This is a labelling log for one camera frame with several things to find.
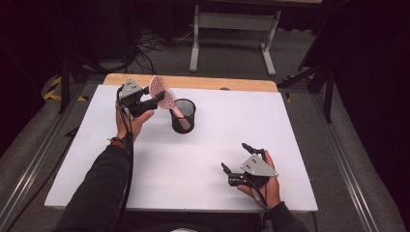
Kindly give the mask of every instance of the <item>perforated pink paddle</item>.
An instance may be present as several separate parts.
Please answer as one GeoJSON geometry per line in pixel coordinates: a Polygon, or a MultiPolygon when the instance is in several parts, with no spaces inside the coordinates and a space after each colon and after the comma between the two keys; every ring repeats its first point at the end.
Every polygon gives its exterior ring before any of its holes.
{"type": "Polygon", "coordinates": [[[178,120],[181,123],[181,126],[184,130],[188,130],[190,128],[190,123],[185,119],[184,114],[178,109],[175,105],[175,97],[174,94],[169,90],[169,88],[165,85],[162,76],[156,75],[151,79],[150,86],[150,95],[151,97],[155,97],[157,94],[161,92],[165,92],[165,97],[163,100],[158,102],[158,106],[163,109],[170,109],[174,112],[174,114],[178,117],[178,120]]]}

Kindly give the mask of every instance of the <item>forearm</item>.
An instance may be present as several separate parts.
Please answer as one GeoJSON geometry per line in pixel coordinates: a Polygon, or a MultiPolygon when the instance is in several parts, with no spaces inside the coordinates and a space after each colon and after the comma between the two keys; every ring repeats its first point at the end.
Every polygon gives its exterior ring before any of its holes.
{"type": "Polygon", "coordinates": [[[276,232],[308,231],[305,225],[287,209],[283,201],[266,213],[266,219],[272,222],[276,232]]]}
{"type": "Polygon", "coordinates": [[[127,186],[127,153],[109,145],[97,157],[54,231],[113,231],[127,186]]]}

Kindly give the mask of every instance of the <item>person's left hand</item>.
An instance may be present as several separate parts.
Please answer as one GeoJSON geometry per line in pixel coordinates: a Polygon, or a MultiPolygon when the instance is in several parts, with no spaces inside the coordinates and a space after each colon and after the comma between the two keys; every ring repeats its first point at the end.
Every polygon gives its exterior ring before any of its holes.
{"type": "MultiPolygon", "coordinates": [[[[139,136],[139,133],[141,132],[141,129],[142,129],[142,125],[154,115],[154,112],[155,112],[154,110],[145,111],[141,116],[134,118],[131,121],[132,142],[134,142],[136,138],[139,136]]],[[[130,117],[124,113],[124,118],[125,118],[128,128],[130,128],[130,117]]],[[[118,131],[117,137],[124,138],[126,136],[127,130],[121,119],[120,112],[117,108],[115,108],[115,119],[117,123],[117,131],[118,131]]]]}

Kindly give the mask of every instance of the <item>bracelet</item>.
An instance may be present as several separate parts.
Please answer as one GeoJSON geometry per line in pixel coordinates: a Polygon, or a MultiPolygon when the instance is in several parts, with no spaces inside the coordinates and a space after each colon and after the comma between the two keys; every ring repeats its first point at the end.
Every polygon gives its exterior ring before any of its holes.
{"type": "Polygon", "coordinates": [[[119,137],[112,137],[111,139],[108,138],[108,140],[110,141],[110,145],[114,145],[114,146],[118,146],[124,150],[126,150],[126,145],[124,144],[123,139],[119,138],[119,137]]]}

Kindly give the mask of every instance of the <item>dark background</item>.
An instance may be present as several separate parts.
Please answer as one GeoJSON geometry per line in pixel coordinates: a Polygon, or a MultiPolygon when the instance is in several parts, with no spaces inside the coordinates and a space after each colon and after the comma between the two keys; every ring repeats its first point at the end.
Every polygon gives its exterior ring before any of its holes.
{"type": "MultiPolygon", "coordinates": [[[[323,4],[336,2],[324,1],[323,4]]],[[[373,2],[371,8],[366,9],[369,19],[365,28],[345,49],[334,72],[337,88],[357,134],[410,229],[407,198],[410,194],[410,7],[404,0],[373,2]]],[[[93,4],[97,1],[82,5],[77,1],[59,1],[58,8],[55,1],[0,2],[3,80],[0,93],[4,114],[0,156],[44,105],[41,95],[44,84],[60,71],[64,50],[60,33],[68,33],[64,34],[69,43],[66,48],[96,63],[100,59],[121,60],[131,52],[130,39],[138,38],[140,23],[151,24],[170,38],[178,30],[187,28],[193,13],[193,6],[170,3],[162,8],[146,3],[138,5],[134,1],[130,5],[120,5],[123,8],[114,7],[118,7],[114,0],[98,1],[98,8],[93,8],[93,4]],[[135,18],[136,24],[129,25],[127,18],[135,18]]],[[[323,19],[311,14],[283,12],[279,27],[318,33],[323,19]]],[[[329,47],[338,29],[341,31],[346,25],[328,21],[326,26],[330,30],[318,34],[306,66],[322,62],[323,55],[331,50],[329,47]]]]}

